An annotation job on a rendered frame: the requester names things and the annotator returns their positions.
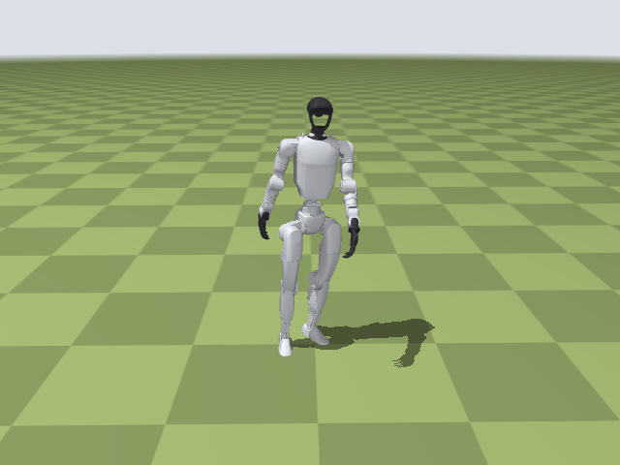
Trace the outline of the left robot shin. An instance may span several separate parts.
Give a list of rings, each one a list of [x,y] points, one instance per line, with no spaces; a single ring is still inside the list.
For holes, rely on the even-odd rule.
[[[309,316],[308,316],[307,327],[310,330],[313,330],[313,328],[317,328],[317,324],[320,319],[321,312],[323,311],[325,303],[326,303],[328,285],[329,285],[329,281],[325,282],[322,288],[314,289],[312,287],[308,287],[307,296],[308,296],[308,305],[309,305],[308,306]]]

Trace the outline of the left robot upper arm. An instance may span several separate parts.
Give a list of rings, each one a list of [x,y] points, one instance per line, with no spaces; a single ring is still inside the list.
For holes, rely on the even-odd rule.
[[[356,190],[356,182],[353,180],[354,175],[354,146],[347,140],[339,140],[340,146],[339,156],[340,171],[342,180],[339,183],[339,191],[343,194],[354,193]]]

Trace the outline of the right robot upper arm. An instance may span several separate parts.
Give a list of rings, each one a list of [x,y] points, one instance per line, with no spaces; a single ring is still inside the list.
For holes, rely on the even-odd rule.
[[[273,165],[273,180],[271,190],[282,191],[286,182],[283,175],[287,169],[290,158],[296,153],[298,139],[283,139],[278,145],[275,162]]]

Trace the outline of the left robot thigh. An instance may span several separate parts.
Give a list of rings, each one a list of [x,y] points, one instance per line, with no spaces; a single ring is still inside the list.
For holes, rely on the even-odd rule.
[[[308,281],[312,288],[322,288],[328,282],[337,266],[341,248],[341,226],[330,217],[325,217],[323,235],[319,250],[319,269],[309,273]]]

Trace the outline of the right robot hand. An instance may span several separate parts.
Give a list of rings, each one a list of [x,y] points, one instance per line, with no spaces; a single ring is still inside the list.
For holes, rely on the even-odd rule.
[[[265,221],[267,221],[269,219],[269,212],[264,212],[262,217],[261,217],[261,215],[259,213],[258,217],[259,217],[260,234],[261,234],[262,238],[269,239],[268,235],[267,235],[267,232],[265,231],[266,230]]]

